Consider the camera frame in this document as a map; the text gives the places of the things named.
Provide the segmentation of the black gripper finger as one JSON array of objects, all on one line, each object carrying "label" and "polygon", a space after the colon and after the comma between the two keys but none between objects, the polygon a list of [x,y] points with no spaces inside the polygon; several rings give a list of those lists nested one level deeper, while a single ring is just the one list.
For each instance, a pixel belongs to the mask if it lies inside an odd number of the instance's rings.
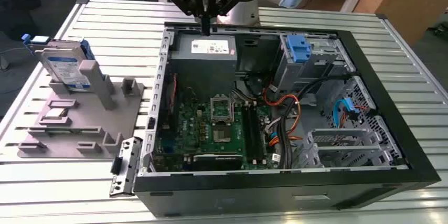
[{"label": "black gripper finger", "polygon": [[257,0],[206,0],[207,35],[215,21],[223,24],[251,26],[257,23]]},{"label": "black gripper finger", "polygon": [[202,25],[202,35],[207,35],[206,0],[171,0],[187,16],[194,16]]}]

